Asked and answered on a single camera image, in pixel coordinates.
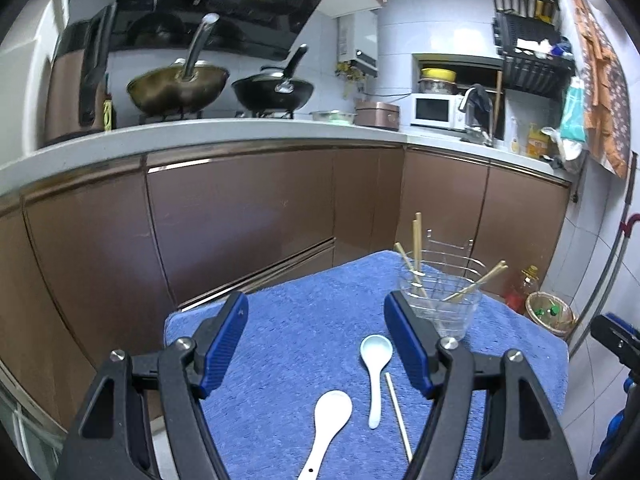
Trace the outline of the blue white gloved hand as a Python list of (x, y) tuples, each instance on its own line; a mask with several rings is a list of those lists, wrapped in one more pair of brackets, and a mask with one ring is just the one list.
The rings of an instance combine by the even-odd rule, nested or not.
[(625, 407), (608, 423), (605, 437), (591, 463), (590, 474), (598, 474), (611, 460), (624, 437), (629, 434), (634, 420), (639, 417), (639, 385), (634, 376), (629, 375), (625, 379), (624, 391), (627, 395)]

